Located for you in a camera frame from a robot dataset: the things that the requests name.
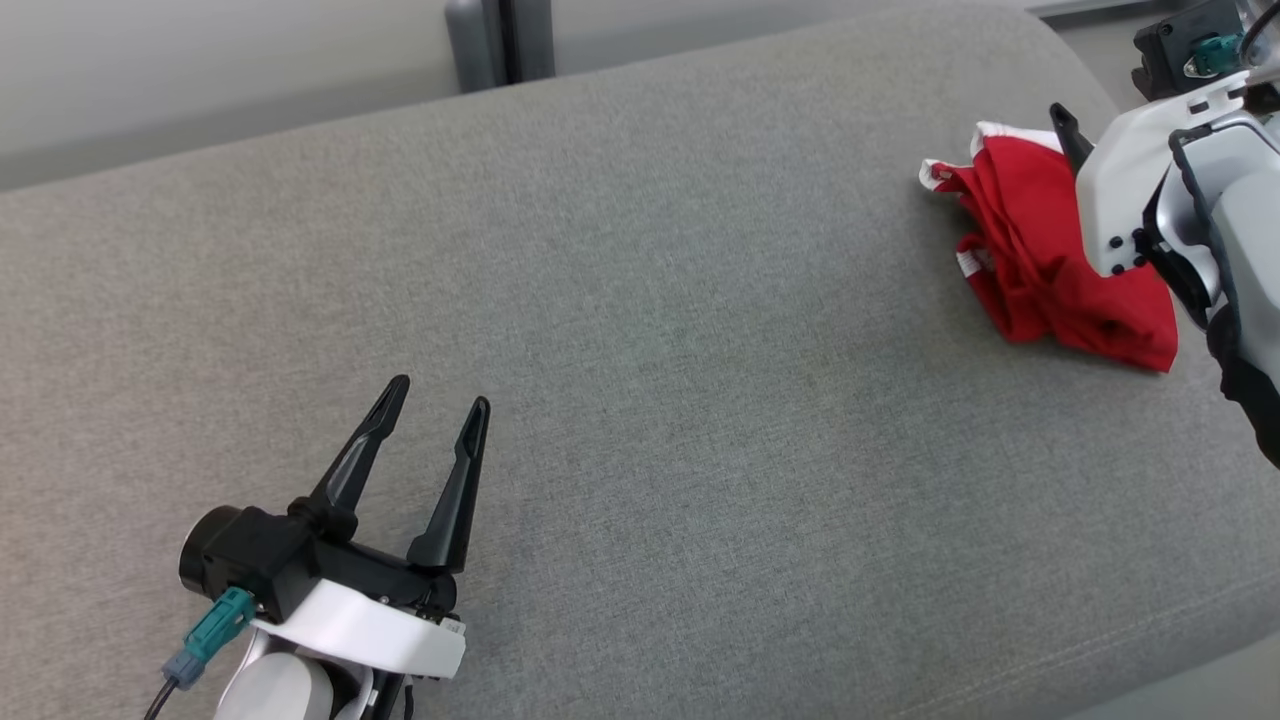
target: red cloth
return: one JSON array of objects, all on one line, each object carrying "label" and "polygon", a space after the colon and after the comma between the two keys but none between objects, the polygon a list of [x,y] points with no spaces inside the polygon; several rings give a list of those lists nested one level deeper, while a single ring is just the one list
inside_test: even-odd
[{"label": "red cloth", "polygon": [[972,168],[932,164],[937,192],[959,192],[979,232],[961,268],[1010,342],[1051,332],[1069,347],[1167,373],[1178,354],[1169,290],[1152,268],[1100,277],[1084,258],[1075,178],[1061,152],[984,137]]}]

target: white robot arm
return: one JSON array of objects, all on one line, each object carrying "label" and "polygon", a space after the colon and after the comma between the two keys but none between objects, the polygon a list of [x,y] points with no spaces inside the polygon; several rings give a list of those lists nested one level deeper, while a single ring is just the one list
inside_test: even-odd
[{"label": "white robot arm", "polygon": [[284,515],[224,506],[196,523],[178,574],[215,605],[165,665],[146,720],[246,628],[250,646],[215,720],[385,720],[402,687],[408,717],[413,678],[453,678],[466,651],[453,575],[466,565],[488,400],[472,405],[440,500],[406,556],[351,542],[356,503],[408,384],[392,379],[311,495]]},{"label": "white robot arm", "polygon": [[1280,142],[1243,110],[1248,79],[1125,113],[1096,147],[1061,105],[1050,115],[1076,170],[1089,264],[1105,277],[1155,266],[1280,466]]}]

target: couch cushion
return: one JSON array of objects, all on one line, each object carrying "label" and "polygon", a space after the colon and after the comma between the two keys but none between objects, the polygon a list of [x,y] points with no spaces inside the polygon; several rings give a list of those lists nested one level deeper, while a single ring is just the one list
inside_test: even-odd
[{"label": "couch cushion", "polygon": [[366,544],[494,407],[421,717],[1047,716],[1261,637],[1280,483],[1202,338],[1006,345],[915,182],[1055,100],[1114,113],[948,5],[0,196],[9,715],[141,714],[191,524],[283,510],[401,372]]}]

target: gray couch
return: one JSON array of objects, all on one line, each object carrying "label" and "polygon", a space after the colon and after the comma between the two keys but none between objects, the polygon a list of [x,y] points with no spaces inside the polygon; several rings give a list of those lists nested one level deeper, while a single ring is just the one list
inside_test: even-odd
[{"label": "gray couch", "polygon": [[191,524],[283,510],[401,372],[367,544],[494,407],[419,717],[1052,717],[1275,630],[1280,483],[1196,331],[1167,377],[1006,345],[916,186],[1055,100],[1115,113],[946,5],[0,196],[5,715],[141,715]]}]

